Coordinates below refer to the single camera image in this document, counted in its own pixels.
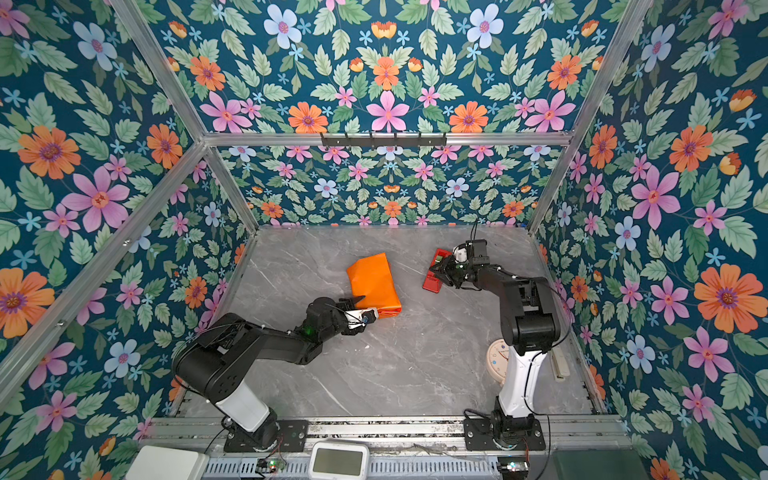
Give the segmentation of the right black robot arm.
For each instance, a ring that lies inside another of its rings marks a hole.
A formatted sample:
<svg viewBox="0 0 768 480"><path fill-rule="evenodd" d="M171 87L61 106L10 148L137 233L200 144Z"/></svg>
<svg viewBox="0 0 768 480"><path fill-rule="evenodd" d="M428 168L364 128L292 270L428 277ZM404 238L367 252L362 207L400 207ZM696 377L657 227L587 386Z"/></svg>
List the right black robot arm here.
<svg viewBox="0 0 768 480"><path fill-rule="evenodd" d="M490 413L465 411L467 448L544 448L534 395L546 355L561 338L561 322L548 280L492 263L487 242L481 239L438 253L429 271L448 287L490 292L499 300L500 329L507 346L505 380Z"/></svg>

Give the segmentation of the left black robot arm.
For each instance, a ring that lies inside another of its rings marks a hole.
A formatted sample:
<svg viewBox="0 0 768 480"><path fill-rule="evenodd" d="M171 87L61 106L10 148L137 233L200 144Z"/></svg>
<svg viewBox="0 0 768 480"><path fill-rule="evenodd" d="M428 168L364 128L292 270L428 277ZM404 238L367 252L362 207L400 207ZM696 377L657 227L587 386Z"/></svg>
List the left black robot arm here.
<svg viewBox="0 0 768 480"><path fill-rule="evenodd" d="M290 331L227 313L174 357L173 374L224 414L230 433L264 449L277 438L277 416L246 384L247 373L259 360L307 365L326 341L364 332L379 319L379 312L375 307L358 309L359 300L317 298L308 305L303 322Z"/></svg>

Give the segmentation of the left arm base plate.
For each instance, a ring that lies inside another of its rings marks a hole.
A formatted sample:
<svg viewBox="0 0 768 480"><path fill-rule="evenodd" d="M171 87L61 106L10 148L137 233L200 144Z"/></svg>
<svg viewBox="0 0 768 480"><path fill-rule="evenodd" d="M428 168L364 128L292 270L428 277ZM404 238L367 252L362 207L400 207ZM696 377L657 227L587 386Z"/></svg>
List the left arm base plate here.
<svg viewBox="0 0 768 480"><path fill-rule="evenodd" d="M267 420L254 432L233 421L224 422L227 438L225 453L298 453L305 448L309 422L306 420Z"/></svg>

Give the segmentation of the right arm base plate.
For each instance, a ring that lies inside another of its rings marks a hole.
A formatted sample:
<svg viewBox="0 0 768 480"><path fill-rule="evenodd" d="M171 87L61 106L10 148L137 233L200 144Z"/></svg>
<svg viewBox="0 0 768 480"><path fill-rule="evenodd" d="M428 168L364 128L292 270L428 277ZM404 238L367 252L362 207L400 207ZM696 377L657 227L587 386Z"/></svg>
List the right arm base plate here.
<svg viewBox="0 0 768 480"><path fill-rule="evenodd" d="M534 416L503 417L500 421L481 417L462 422L468 451L544 451L546 435Z"/></svg>

